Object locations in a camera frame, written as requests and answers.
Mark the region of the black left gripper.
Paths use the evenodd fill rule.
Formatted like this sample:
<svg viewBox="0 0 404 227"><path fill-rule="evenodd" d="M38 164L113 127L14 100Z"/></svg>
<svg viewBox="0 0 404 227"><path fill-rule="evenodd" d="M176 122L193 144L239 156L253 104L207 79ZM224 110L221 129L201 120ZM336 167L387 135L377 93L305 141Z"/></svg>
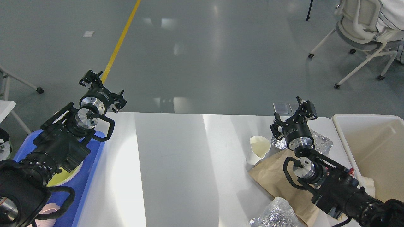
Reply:
<svg viewBox="0 0 404 227"><path fill-rule="evenodd" d="M87 93L80 99L79 106L81 108L87 107L96 114L104 115L111 107L114 113L118 113L127 104L124 98L124 90L119 93L112 93L104 87L100 76L103 71L95 73L88 70L83 78L79 81L79 85L88 89Z"/></svg>

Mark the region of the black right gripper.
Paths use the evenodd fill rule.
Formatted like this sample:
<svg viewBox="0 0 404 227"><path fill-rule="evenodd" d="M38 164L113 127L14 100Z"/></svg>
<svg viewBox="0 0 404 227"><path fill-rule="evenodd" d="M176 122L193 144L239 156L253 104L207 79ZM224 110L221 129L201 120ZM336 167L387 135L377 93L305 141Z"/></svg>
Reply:
<svg viewBox="0 0 404 227"><path fill-rule="evenodd" d="M282 119L277 112L274 112L271 132L277 140L285 138L287 148L290 150L296 150L301 146L313 148L314 138L307 122L318 118L315 106L309 100L305 101L299 96L297 96L297 102L298 108L295 114L288 119Z"/></svg>

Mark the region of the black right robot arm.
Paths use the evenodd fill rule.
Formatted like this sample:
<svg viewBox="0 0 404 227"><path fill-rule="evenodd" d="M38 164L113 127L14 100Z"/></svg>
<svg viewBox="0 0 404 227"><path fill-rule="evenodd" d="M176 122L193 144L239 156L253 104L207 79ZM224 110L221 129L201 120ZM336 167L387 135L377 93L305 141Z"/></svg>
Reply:
<svg viewBox="0 0 404 227"><path fill-rule="evenodd" d="M327 215L337 219L345 214L342 227L355 220L361 227L402 227L403 202L390 199L382 202L370 196L345 166L315 150L315 141L308 121L317 119L315 106L297 96L294 115L281 120L274 113L271 132L277 140L286 141L295 157L287 157L283 171L287 181L296 189L309 191L311 202Z"/></svg>

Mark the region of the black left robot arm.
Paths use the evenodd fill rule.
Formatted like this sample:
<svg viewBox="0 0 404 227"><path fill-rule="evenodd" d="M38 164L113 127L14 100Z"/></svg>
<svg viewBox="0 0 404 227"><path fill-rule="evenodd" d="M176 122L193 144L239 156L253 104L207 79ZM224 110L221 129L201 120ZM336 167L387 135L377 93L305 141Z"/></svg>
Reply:
<svg viewBox="0 0 404 227"><path fill-rule="evenodd" d="M73 204L72 187L49 186L49 181L62 169L77 168L90 154L91 140L109 140L115 122L106 113L110 108L117 113L127 104L124 90L114 93L103 85L102 73L85 73L79 84L88 90L79 108L70 102L44 122L33 151L20 161L1 161L2 227L36 227L36 221L62 217Z"/></svg>

